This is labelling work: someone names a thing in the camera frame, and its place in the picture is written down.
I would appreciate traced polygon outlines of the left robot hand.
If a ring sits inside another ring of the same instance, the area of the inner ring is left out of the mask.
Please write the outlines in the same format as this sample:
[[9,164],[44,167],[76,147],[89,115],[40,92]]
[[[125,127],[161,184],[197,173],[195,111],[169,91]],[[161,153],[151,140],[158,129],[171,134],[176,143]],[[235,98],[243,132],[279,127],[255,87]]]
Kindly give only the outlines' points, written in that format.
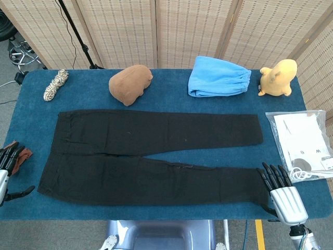
[[23,151],[23,147],[24,145],[20,146],[19,142],[14,141],[5,148],[0,148],[0,207],[5,202],[29,195],[35,189],[35,185],[32,185],[21,192],[8,192],[9,179],[12,176],[16,159],[19,153]]

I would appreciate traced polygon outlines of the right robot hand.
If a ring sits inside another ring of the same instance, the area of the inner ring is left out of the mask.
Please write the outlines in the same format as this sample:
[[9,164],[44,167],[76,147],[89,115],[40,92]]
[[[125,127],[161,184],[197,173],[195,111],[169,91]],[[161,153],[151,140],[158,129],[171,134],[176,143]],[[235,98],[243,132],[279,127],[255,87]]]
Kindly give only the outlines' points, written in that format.
[[257,171],[270,195],[274,208],[262,207],[289,226],[304,224],[308,219],[301,196],[293,186],[287,171],[281,166],[262,164]]

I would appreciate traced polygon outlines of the black trousers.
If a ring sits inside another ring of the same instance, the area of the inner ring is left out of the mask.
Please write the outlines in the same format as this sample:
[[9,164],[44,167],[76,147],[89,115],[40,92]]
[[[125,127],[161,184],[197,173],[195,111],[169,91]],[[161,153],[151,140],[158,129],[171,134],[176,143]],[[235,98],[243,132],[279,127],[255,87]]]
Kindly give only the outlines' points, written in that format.
[[253,168],[209,168],[150,158],[262,141],[257,115],[61,112],[38,192],[66,202],[104,206],[263,205],[267,189]]

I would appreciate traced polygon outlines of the rust brown crumpled cloth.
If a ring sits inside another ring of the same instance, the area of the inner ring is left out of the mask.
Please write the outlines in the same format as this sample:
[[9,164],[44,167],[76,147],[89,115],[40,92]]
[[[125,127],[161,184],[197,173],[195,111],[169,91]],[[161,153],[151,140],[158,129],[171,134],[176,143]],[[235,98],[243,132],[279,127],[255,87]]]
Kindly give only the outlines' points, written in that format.
[[33,155],[32,151],[26,148],[25,146],[23,147],[23,151],[19,153],[18,158],[16,159],[14,168],[12,170],[12,175],[16,174],[19,171],[20,166],[31,156]]

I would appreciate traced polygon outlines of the dark blue table mat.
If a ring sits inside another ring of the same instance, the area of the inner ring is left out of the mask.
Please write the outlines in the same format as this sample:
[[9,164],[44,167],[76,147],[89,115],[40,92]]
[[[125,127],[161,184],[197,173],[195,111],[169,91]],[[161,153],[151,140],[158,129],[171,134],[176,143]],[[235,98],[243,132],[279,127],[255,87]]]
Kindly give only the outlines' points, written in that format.
[[[150,87],[132,106],[133,110],[213,114],[257,114],[263,132],[258,146],[199,149],[155,155],[155,159],[193,163],[207,167],[258,168],[262,162],[278,165],[280,156],[266,117],[272,111],[301,111],[305,104],[297,80],[289,97],[257,94],[260,73],[254,70],[247,92],[230,97],[195,98],[188,95],[189,69],[155,69]],[[9,190],[23,191],[38,185],[54,136],[59,112],[76,109],[123,109],[109,93],[114,70],[72,70],[67,83],[51,102],[43,93],[54,70],[30,72],[21,87],[5,143],[19,141],[33,155],[9,180]],[[198,206],[85,206],[66,203],[33,191],[0,207],[0,220],[190,220],[270,219],[260,206],[233,203]]]

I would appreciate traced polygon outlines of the white table leg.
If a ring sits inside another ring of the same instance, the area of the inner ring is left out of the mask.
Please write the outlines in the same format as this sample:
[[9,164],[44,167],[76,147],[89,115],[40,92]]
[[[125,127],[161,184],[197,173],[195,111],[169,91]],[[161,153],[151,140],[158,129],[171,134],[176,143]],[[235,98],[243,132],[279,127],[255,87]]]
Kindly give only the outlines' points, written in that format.
[[229,230],[228,230],[228,220],[223,220],[223,229],[224,229],[224,244],[226,250],[230,250],[230,243],[229,243]]

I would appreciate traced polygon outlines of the clear bag with white garment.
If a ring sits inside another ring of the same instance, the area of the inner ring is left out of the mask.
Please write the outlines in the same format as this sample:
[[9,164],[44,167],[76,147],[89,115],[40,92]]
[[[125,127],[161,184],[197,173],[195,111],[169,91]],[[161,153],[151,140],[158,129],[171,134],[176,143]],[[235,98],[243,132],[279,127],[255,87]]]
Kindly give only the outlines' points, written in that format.
[[325,111],[267,112],[266,117],[291,182],[333,178]]

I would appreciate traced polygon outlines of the black stool with chrome base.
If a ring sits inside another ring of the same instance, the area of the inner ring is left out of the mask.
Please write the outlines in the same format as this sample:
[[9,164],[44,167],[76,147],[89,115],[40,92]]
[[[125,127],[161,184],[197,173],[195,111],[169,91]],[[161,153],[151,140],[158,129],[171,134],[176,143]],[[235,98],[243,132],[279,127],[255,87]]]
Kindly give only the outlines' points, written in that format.
[[26,74],[27,72],[23,71],[23,67],[33,63],[42,65],[42,62],[26,40],[19,41],[16,39],[17,32],[18,30],[0,9],[0,42],[8,41],[11,63],[18,67],[20,73]]

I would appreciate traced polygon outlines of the yellow plush toy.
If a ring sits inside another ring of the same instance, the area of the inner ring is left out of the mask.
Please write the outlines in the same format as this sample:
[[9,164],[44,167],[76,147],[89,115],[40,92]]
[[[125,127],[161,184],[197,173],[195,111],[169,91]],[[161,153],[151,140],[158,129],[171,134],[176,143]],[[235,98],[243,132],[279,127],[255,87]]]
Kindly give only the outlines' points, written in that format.
[[260,90],[258,95],[290,96],[292,89],[290,82],[297,74],[298,65],[293,59],[281,60],[274,68],[260,69]]

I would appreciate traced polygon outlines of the light blue folded garment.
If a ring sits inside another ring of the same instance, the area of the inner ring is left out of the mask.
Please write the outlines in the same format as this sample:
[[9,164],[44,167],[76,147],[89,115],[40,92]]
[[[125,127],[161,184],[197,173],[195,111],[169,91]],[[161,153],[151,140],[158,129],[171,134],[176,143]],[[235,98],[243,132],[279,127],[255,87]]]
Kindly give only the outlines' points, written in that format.
[[227,97],[248,90],[251,70],[229,61],[197,56],[188,80],[192,97]]

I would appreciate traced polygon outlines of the black tripod stand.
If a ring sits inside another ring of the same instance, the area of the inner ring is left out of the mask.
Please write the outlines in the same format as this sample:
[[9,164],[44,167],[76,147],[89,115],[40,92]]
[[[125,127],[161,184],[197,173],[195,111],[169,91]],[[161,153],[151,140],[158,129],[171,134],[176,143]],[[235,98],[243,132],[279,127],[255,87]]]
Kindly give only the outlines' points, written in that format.
[[84,54],[85,54],[85,56],[86,56],[86,58],[87,58],[87,60],[89,62],[89,68],[90,69],[104,69],[103,67],[100,67],[99,65],[97,65],[97,64],[95,64],[93,62],[93,60],[92,60],[92,58],[91,58],[91,56],[90,56],[90,54],[88,52],[89,48],[88,48],[88,46],[86,44],[84,44],[84,42],[83,42],[83,40],[82,40],[82,38],[81,38],[81,36],[80,36],[80,34],[79,34],[79,32],[78,32],[75,24],[74,24],[74,22],[73,22],[73,20],[72,20],[72,18],[70,16],[70,13],[68,12],[68,9],[67,9],[64,1],[63,0],[54,0],[54,1],[58,5],[58,7],[60,8],[60,14],[63,17],[63,19],[65,20],[66,29],[67,29],[70,37],[71,37],[71,43],[72,43],[72,45],[73,45],[73,47],[75,49],[75,58],[74,58],[74,62],[73,62],[72,67],[74,68],[74,64],[76,62],[76,47],[75,47],[75,45],[73,43],[73,37],[72,37],[72,35],[71,35],[70,31],[69,31],[68,24],[70,24],[70,26],[71,26],[71,28],[72,28],[72,30],[73,30],[73,32],[74,32],[74,34],[75,34],[78,42],[79,42],[79,44],[80,44],[80,46],[82,48],[82,51],[84,52]]

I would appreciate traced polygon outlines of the brown plush toy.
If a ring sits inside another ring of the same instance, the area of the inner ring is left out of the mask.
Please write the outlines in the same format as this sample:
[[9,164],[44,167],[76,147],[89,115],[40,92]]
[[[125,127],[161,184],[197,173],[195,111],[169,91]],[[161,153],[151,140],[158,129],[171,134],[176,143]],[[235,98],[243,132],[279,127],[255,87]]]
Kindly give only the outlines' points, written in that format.
[[145,65],[127,67],[109,80],[109,92],[124,106],[131,106],[148,88],[153,75]]

